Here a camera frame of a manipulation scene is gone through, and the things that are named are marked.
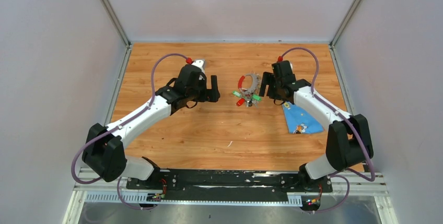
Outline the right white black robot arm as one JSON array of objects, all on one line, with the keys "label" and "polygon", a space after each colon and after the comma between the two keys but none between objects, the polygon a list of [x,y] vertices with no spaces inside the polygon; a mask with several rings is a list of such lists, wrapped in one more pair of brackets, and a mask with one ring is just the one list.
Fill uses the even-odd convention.
[{"label": "right white black robot arm", "polygon": [[304,109],[327,131],[325,153],[300,166],[298,184],[312,191],[328,175],[370,162],[374,156],[369,124],[362,114],[352,115],[332,105],[313,84],[297,79],[289,61],[272,64],[263,73],[259,95],[292,103]]}]

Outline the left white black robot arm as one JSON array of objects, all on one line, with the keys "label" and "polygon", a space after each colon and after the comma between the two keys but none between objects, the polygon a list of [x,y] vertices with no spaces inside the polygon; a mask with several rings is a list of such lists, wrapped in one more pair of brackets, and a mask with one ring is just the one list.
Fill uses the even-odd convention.
[{"label": "left white black robot arm", "polygon": [[155,123],[178,110],[195,103],[217,102],[220,98],[217,76],[211,76],[211,87],[202,60],[186,64],[177,78],[159,88],[154,97],[125,117],[103,126],[94,124],[88,131],[85,148],[80,152],[82,161],[99,179],[112,182],[120,177],[139,179],[147,189],[159,185],[159,167],[146,157],[125,154],[125,149],[140,134]]}]

